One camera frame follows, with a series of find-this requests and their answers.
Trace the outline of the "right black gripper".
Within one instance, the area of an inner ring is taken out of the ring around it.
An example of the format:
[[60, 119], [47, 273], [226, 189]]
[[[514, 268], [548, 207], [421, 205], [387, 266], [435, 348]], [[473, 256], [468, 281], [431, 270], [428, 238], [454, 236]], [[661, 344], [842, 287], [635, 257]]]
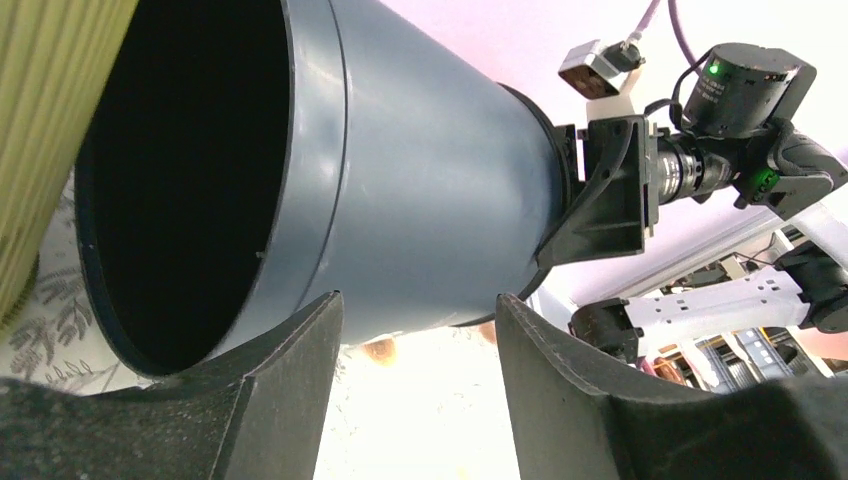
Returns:
[[541, 269], [636, 255], [659, 222], [659, 207], [705, 202], [736, 175], [736, 147], [651, 126], [641, 115], [565, 128], [564, 216], [536, 253]]

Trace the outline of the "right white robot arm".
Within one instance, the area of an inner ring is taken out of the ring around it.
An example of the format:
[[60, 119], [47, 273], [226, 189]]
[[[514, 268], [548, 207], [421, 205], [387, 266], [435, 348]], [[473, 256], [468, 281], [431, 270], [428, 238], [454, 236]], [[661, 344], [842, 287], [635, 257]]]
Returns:
[[730, 187], [738, 208], [764, 206], [786, 219], [845, 183], [841, 162], [792, 124], [812, 65], [779, 48], [723, 43], [693, 72], [687, 100], [673, 93], [653, 104], [668, 111], [671, 129], [654, 129], [647, 113], [567, 129], [587, 180], [541, 244], [539, 265], [640, 253], [659, 207], [680, 199], [703, 202]]

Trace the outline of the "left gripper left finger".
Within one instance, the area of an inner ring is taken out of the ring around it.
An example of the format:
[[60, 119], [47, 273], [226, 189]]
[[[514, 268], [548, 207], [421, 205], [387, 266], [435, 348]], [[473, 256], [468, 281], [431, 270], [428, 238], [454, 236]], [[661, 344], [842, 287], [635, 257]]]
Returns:
[[146, 388], [1, 384], [5, 479], [309, 479], [343, 324], [327, 293], [274, 329]]

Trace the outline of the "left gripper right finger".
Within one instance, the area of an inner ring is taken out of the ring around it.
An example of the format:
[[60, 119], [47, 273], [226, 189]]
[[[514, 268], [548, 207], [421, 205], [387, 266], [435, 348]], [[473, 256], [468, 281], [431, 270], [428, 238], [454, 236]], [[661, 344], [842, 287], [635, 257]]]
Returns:
[[510, 294], [499, 357], [524, 479], [843, 479], [847, 382], [792, 377], [713, 394], [647, 375]]

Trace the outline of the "green mesh waste bin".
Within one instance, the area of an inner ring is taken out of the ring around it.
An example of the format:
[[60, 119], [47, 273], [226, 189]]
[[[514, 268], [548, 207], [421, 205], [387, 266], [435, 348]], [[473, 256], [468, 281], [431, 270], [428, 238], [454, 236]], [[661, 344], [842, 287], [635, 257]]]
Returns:
[[21, 308], [134, 1], [1, 4], [1, 321]]

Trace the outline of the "dark blue round bin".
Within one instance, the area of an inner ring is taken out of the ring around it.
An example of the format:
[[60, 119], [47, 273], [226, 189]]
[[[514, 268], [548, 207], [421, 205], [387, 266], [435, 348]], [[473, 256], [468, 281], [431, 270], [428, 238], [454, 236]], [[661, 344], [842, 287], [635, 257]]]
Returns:
[[551, 122], [379, 1], [141, 1], [74, 175], [93, 313], [148, 376], [344, 302], [348, 345], [489, 320], [563, 217]]

